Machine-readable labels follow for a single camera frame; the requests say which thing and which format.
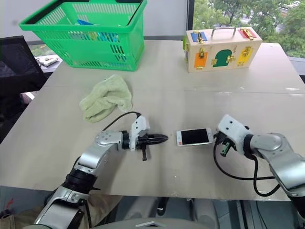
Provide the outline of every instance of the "table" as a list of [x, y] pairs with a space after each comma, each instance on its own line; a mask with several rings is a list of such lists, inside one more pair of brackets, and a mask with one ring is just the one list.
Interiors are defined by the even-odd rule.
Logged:
[[[150, 122], [150, 133], [169, 140], [142, 152], [111, 154], [96, 187], [112, 195], [212, 199], [288, 200], [282, 190], [268, 198], [255, 194], [252, 182], [223, 175], [213, 161], [212, 145], [177, 147], [176, 130], [211, 127], [226, 113], [254, 133], [279, 132], [295, 152], [303, 144], [305, 87], [278, 44], [263, 43], [249, 69], [188, 74], [182, 42], [146, 41], [136, 72], [76, 69], [61, 63], [0, 145], [0, 185], [53, 190], [69, 173], [74, 160], [121, 112], [90, 124], [82, 120], [79, 101], [99, 81], [122, 75], [132, 94], [133, 110]], [[116, 122], [112, 130], [129, 130], [135, 117]], [[219, 156], [222, 167], [252, 177], [252, 161], [230, 151]], [[259, 160], [259, 176], [270, 176]], [[275, 181], [259, 181], [269, 191]]]

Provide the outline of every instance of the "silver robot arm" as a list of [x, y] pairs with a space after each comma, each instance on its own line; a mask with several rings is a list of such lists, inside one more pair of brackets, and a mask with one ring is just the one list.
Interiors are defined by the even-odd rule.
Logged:
[[249, 128], [227, 114], [218, 130], [240, 154], [255, 155], [269, 163], [275, 179], [305, 219], [305, 158], [293, 151], [287, 138], [277, 133], [253, 135]]
[[148, 135], [149, 123], [144, 116], [139, 116], [127, 131], [102, 131], [92, 145], [77, 159], [72, 171], [66, 176], [47, 205], [35, 220], [35, 225], [43, 225], [52, 229], [78, 228], [84, 215], [89, 192], [93, 187], [101, 169], [107, 163], [108, 155], [123, 149], [143, 150], [143, 161], [146, 160], [146, 145], [159, 144], [168, 138], [165, 135]]

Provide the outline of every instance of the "chair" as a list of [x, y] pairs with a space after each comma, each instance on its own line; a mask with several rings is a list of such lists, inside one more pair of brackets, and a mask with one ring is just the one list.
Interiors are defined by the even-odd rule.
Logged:
[[0, 143], [26, 108], [20, 93], [46, 82], [23, 36], [0, 38]]

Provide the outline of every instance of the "wall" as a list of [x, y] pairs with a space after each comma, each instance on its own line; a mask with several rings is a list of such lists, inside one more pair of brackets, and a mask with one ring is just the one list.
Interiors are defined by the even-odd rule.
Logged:
[[[22, 31], [18, 24], [50, 0], [1, 0], [0, 36], [23, 35], [26, 41], [39, 41], [31, 31]], [[184, 35], [187, 0], [148, 0], [144, 10], [145, 36]]]

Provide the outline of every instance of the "white smartphone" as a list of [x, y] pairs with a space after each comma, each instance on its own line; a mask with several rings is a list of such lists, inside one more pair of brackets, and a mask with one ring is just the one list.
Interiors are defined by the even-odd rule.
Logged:
[[193, 146], [213, 143], [213, 133], [210, 128], [177, 131], [178, 146]]

